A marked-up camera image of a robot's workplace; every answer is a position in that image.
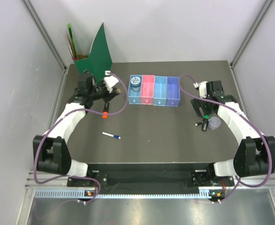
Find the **green highlighter marker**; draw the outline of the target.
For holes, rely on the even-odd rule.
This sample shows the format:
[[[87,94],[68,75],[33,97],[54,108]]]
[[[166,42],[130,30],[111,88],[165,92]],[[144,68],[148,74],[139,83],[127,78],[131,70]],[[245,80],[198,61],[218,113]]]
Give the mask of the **green highlighter marker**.
[[[208,121],[209,121],[209,115],[204,115],[203,120],[202,120],[202,127],[201,127],[201,130],[204,132],[207,131]]]

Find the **orange highlighter marker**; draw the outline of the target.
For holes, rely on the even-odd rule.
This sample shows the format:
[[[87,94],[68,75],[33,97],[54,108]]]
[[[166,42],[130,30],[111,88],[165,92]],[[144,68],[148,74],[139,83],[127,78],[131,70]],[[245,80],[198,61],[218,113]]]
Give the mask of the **orange highlighter marker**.
[[[102,115],[103,119],[107,119],[108,112],[109,112],[109,102],[105,103],[105,105],[104,105],[103,115]]]

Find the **clear round clip container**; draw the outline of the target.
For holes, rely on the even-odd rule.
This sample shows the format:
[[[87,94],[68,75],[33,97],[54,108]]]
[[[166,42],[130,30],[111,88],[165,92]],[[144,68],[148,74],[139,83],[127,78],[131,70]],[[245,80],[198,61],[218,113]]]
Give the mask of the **clear round clip container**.
[[[221,125],[221,119],[218,117],[211,117],[208,120],[208,128],[210,130],[216,130],[219,128],[220,125]]]

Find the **green lever arch binder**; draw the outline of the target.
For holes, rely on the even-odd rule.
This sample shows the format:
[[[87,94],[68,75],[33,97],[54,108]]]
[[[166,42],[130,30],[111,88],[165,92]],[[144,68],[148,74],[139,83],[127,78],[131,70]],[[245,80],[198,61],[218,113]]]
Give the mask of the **green lever arch binder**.
[[[101,24],[99,27],[87,55],[81,54],[79,50],[76,49],[75,35],[70,23],[67,25],[67,28],[66,37],[68,40],[68,49],[78,72],[81,74],[90,73],[93,75],[96,83],[99,83],[100,80],[104,78],[105,71],[110,70],[112,66],[112,58],[107,43],[104,24]]]

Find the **teal blue drawer box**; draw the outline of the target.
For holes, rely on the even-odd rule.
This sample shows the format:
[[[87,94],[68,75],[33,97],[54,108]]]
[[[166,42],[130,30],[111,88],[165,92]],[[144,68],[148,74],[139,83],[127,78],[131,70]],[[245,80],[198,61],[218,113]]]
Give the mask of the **teal blue drawer box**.
[[[167,101],[167,77],[156,76],[154,81],[153,105],[166,106]]]

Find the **light blue drawer box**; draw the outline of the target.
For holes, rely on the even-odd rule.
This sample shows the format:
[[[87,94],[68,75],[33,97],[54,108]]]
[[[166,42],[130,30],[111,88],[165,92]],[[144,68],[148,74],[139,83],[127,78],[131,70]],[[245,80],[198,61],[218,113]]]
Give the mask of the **light blue drawer box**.
[[[141,104],[141,98],[140,98],[141,90],[138,92],[135,92],[130,87],[130,80],[129,80],[129,87],[128,87],[128,103],[132,105],[140,105]]]

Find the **round patterned tape roll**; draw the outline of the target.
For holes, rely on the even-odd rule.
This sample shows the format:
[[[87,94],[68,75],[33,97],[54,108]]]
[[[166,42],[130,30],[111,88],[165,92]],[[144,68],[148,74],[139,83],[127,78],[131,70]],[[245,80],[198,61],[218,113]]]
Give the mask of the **round patterned tape roll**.
[[[130,78],[130,87],[133,91],[138,92],[141,89],[142,85],[142,76],[141,75],[133,75]]]

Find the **pink drawer box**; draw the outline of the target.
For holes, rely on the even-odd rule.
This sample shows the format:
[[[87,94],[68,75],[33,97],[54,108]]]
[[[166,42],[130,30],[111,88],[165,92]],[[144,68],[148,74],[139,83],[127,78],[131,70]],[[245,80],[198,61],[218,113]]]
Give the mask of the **pink drawer box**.
[[[142,105],[152,105],[154,98],[154,75],[143,75],[142,87],[141,87],[141,104]]]

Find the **purple drawer box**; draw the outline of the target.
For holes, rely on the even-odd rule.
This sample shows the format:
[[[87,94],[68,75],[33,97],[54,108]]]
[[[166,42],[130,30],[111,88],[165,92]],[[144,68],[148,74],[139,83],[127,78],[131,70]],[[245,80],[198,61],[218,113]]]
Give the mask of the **purple drawer box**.
[[[179,78],[168,76],[166,106],[178,107],[180,100]]]

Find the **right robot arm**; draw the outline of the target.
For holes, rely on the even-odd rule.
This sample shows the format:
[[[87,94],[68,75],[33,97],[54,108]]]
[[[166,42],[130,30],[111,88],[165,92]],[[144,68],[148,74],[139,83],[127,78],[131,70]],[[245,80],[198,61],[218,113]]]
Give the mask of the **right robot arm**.
[[[259,135],[232,95],[225,95],[221,81],[195,83],[199,97],[191,100],[198,117],[216,113],[238,143],[233,159],[210,163],[206,180],[216,186],[227,176],[250,177],[275,172],[275,138]]]

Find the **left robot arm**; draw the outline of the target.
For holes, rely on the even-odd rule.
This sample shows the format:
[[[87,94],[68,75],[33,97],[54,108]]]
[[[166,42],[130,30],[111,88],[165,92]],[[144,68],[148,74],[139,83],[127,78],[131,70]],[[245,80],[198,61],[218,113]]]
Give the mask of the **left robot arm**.
[[[119,95],[120,92],[115,87],[117,83],[118,79],[110,71],[106,71],[99,82],[89,73],[79,76],[74,94],[55,124],[43,135],[37,135],[33,139],[34,166],[37,171],[77,176],[82,185],[92,184],[94,175],[88,171],[89,166],[71,158],[67,143],[94,101],[102,99],[108,103]]]

